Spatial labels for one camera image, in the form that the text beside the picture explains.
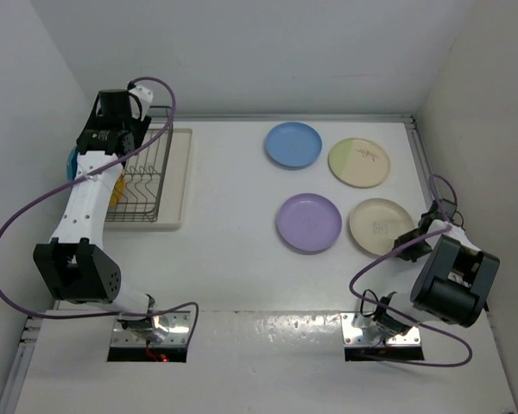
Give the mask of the cream bear plate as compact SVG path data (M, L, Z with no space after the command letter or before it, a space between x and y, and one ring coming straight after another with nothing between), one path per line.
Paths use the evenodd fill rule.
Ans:
M409 213L394 201L370 198L359 203L349 218L351 235L366 252L375 256L387 254L395 240L416 228Z

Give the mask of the teal polka dot plate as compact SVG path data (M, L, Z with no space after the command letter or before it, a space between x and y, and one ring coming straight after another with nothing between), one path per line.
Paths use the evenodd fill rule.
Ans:
M79 151L76 147L73 147L67 156L66 160L66 178L69 182L75 180L78 170L78 155Z

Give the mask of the yellow polka dot plate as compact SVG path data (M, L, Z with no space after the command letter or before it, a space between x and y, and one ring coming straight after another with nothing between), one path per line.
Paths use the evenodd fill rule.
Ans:
M109 207L113 208L118 205L119 202L123 200L123 194L125 189L125 177L124 171L121 171L120 176L118 177L116 183L114 184L111 197L109 200Z

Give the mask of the green and cream plate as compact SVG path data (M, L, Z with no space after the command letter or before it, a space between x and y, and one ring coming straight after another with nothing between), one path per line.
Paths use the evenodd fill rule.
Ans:
M328 166L342 183L371 188L385 181L391 163L385 150L377 143L363 138L346 138L331 148Z

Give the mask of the purple plate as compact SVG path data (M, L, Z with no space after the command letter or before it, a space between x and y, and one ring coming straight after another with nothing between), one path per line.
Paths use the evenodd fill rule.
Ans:
M315 193L300 193L281 205L275 224L287 245L307 254L316 254L337 241L343 219L339 209L328 198Z

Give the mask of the light blue plate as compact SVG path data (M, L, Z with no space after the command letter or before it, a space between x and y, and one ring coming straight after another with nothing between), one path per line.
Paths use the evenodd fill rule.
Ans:
M279 166L306 168L320 156L323 143L320 134L302 122L284 122L274 126L264 143L267 156Z

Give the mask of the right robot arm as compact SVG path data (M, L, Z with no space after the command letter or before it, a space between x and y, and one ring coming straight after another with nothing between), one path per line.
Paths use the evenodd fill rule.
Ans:
M394 240L394 248L410 241L397 257L415 263L426 262L409 293L391 292L368 315L383 340L404 336L420 323L441 321L470 327L486 305L500 266L493 254L476 247L462 227L448 220L457 213L457 204L441 199L432 202L420 216L418 226Z

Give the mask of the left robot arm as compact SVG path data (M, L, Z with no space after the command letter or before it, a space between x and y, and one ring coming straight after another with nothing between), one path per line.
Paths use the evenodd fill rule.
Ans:
M82 181L71 193L49 243L38 244L34 262L56 300L118 313L121 326L147 344L167 337L161 317L151 316L154 299L122 282L117 263L103 250L111 196L123 173L122 157L142 145L151 122L151 90L137 85L100 91L77 140Z

